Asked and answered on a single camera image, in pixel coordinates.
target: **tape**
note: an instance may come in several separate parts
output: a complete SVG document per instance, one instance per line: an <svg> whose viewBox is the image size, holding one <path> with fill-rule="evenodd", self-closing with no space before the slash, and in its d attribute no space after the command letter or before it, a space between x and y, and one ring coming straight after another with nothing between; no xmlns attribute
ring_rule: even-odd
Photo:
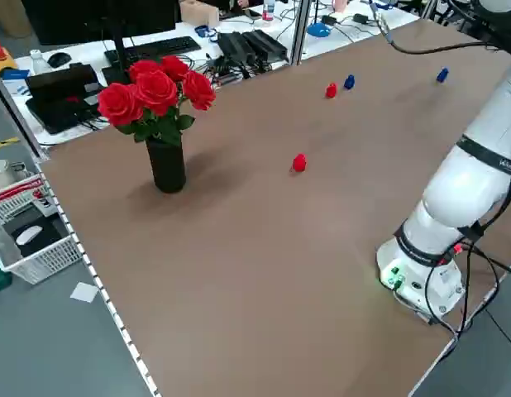
<svg viewBox="0 0 511 397"><path fill-rule="evenodd" d="M3 141L0 141L0 148L1 147L4 147L4 146L9 146L9 145L12 145L13 143L18 143L20 142L21 140L19 138L9 138L9 139L5 139Z"/></svg>

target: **monitor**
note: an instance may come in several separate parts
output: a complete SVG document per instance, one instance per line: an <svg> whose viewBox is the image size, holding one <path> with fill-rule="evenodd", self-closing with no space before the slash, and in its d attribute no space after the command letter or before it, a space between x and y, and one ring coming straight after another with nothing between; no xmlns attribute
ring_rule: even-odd
<svg viewBox="0 0 511 397"><path fill-rule="evenodd" d="M123 37L175 28L179 0L22 0L42 45L114 40L120 70L129 62Z"/></svg>

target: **black keyboard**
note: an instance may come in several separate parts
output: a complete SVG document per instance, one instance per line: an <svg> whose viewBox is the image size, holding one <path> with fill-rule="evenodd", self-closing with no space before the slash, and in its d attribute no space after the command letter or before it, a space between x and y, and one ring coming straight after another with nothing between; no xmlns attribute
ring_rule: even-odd
<svg viewBox="0 0 511 397"><path fill-rule="evenodd" d="M200 50L200 48L200 45L191 37L183 36L127 47L126 50L127 57L132 64L138 60L160 60L162 56L180 55L186 52ZM105 51L105 56L108 62L110 62L110 65L116 66L119 63L116 50Z"/></svg>

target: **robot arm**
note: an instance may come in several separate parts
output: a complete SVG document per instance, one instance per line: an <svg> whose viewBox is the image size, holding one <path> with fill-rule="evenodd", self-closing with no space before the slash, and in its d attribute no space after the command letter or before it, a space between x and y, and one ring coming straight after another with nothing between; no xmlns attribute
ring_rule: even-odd
<svg viewBox="0 0 511 397"><path fill-rule="evenodd" d="M494 32L511 37L511 0L472 6ZM511 160L511 70L464 136ZM380 281L428 318L448 313L464 288L454 260L438 258L463 238L460 228L479 221L509 190L511 175L454 146L395 238L377 251Z"/></svg>

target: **flower bouquet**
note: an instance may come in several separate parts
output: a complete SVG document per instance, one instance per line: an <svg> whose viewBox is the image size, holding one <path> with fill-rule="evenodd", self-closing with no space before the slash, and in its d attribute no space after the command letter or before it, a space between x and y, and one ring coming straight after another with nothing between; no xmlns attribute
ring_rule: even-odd
<svg viewBox="0 0 511 397"><path fill-rule="evenodd" d="M112 83L99 94L99 112L134 142L146 143L158 189L179 192L186 181L182 132L195 121L180 114L180 107L189 100L194 108L208 110L215 92L208 78L176 56L161 63L139 60L129 75L131 84Z"/></svg>

